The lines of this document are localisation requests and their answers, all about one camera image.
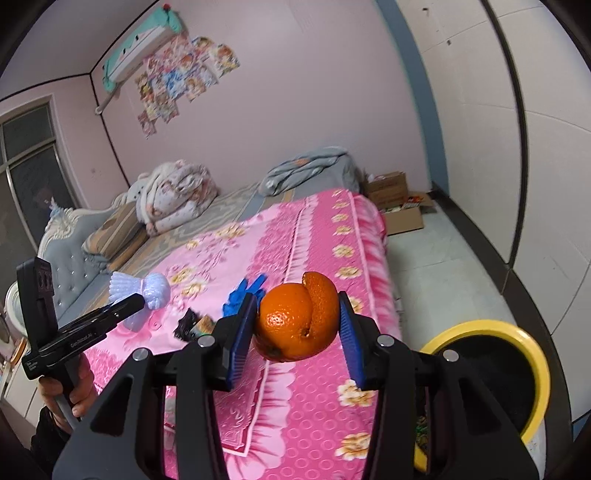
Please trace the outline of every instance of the air conditioner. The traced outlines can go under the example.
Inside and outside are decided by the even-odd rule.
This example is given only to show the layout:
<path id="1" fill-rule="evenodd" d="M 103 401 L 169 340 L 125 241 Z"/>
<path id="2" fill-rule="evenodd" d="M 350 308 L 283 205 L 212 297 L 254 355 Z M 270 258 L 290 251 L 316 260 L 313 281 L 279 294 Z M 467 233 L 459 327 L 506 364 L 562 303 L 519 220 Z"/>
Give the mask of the air conditioner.
<path id="1" fill-rule="evenodd" d="M 155 10 L 113 52 L 103 65 L 103 86 L 109 93 L 95 110 L 100 115 L 113 98 L 117 88 L 142 64 L 144 58 L 178 35 L 183 25 L 169 5 Z"/>

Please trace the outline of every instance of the floor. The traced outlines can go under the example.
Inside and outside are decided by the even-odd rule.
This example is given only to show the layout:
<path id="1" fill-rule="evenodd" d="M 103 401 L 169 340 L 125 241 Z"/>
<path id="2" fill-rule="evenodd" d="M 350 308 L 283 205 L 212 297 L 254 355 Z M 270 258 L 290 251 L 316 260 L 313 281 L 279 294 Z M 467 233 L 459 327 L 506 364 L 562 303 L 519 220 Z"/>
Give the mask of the floor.
<path id="1" fill-rule="evenodd" d="M 469 320 L 515 324 L 486 270 L 440 207 L 424 213 L 423 221 L 424 229 L 388 237 L 388 264 L 402 299 L 406 344 L 418 350 L 439 333 Z M 528 450 L 542 478 L 544 424 Z"/>

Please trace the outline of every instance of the pillow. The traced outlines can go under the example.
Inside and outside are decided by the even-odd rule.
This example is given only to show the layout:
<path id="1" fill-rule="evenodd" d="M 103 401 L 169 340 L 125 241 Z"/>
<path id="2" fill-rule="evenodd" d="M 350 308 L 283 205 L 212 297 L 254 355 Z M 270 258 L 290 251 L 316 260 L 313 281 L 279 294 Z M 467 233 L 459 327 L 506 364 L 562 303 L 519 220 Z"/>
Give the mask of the pillow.
<path id="1" fill-rule="evenodd" d="M 114 272 L 125 265 L 131 257 L 134 256 L 139 248 L 146 243 L 148 234 L 145 229 L 141 229 L 135 236 L 119 251 L 119 253 L 107 265 L 107 271 Z"/>
<path id="2" fill-rule="evenodd" d="M 143 227 L 135 215 L 135 203 L 120 206 L 113 215 L 82 245 L 90 255 L 101 255 L 110 261 Z"/>

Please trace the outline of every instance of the bedsheet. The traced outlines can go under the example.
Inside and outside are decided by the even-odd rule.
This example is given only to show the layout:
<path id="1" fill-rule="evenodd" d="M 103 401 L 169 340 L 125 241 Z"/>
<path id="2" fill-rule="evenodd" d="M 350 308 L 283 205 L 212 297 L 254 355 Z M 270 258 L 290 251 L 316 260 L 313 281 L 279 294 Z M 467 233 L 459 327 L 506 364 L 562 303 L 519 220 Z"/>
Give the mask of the bedsheet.
<path id="1" fill-rule="evenodd" d="M 182 348 L 173 330 L 188 307 L 218 318 L 240 280 L 259 273 L 267 274 L 264 287 L 271 289 L 319 271 L 347 292 L 356 312 L 400 338 L 384 234 L 371 202 L 337 189 L 195 236 L 153 269 L 169 279 L 171 303 L 140 332 L 118 326 L 87 351 L 97 386 L 103 388 L 135 348 L 155 354 Z M 168 389 L 165 405 L 165 464 L 173 478 L 175 394 Z M 251 350 L 239 385 L 215 392 L 230 479 L 360 478 L 376 401 L 349 379 L 338 337 L 320 355 L 295 363 L 270 363 Z"/>

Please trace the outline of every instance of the poster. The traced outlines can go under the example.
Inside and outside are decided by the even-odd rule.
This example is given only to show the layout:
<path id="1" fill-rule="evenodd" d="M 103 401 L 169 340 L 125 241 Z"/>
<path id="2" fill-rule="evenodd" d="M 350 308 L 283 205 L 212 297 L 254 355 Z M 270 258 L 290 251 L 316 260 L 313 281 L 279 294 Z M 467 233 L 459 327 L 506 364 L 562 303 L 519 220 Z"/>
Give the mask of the poster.
<path id="1" fill-rule="evenodd" d="M 144 107 L 138 121 L 147 138 L 156 133 L 158 118 L 167 124 L 178 116 L 178 98 L 184 95 L 192 102 L 240 62 L 227 45 L 215 44 L 208 37 L 191 40 L 182 33 L 144 59 L 144 66 L 145 72 L 135 83 Z"/>

